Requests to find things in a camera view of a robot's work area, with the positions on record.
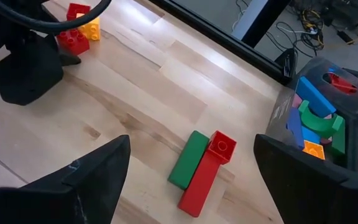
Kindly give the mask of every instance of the wood grain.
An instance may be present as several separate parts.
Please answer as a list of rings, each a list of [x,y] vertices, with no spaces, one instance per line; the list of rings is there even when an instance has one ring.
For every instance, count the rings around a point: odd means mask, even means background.
[[[44,5],[64,20],[69,3]],[[101,40],[44,96],[27,106],[0,98],[0,185],[20,187],[128,134],[112,223],[282,223],[253,154],[281,86],[147,0],[115,0],[100,19]],[[195,129],[237,141],[199,218],[177,208],[183,191],[167,182]]]

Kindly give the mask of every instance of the light wood surface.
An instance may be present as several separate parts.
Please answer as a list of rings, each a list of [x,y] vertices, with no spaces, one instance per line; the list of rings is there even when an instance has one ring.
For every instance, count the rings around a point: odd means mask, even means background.
[[[61,20],[68,4],[45,3]],[[113,223],[282,223],[253,153],[281,86],[147,0],[113,0],[101,28],[43,97],[28,106],[0,98],[0,186],[25,185],[129,134]],[[183,191],[167,182],[195,129],[237,141],[199,218],[177,208]]]

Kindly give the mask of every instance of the green arch block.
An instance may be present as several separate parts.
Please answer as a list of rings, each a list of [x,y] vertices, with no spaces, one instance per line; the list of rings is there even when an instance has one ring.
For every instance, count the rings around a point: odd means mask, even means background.
[[[344,122],[343,117],[334,114],[331,119],[317,117],[309,110],[309,101],[303,100],[299,106],[302,124],[322,138],[329,138],[339,130]]]

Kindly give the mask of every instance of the green block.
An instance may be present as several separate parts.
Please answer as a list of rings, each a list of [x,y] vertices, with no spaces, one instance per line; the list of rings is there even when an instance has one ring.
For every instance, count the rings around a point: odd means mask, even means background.
[[[302,124],[325,139],[335,134],[344,122],[343,117],[338,114],[334,114],[331,119],[324,119],[314,115],[309,110],[309,101],[307,100],[303,100],[298,109],[301,113]]]
[[[209,138],[198,131],[193,131],[185,148],[182,150],[177,163],[175,164],[168,181],[185,190],[196,172]]]
[[[345,121],[342,123],[339,130],[333,135],[333,142],[331,143],[331,153],[334,157],[343,156],[345,154]]]

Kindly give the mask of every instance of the blue block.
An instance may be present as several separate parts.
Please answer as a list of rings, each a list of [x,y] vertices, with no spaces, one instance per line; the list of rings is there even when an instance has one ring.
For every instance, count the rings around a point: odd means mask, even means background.
[[[320,144],[320,136],[304,126],[302,126],[302,135],[305,140]]]
[[[305,142],[303,141],[301,116],[298,108],[291,108],[287,121],[287,129],[293,133],[298,148],[303,150]]]
[[[333,114],[335,107],[314,87],[306,77],[301,77],[296,88],[296,94],[302,100],[309,101],[309,109],[320,118]]]

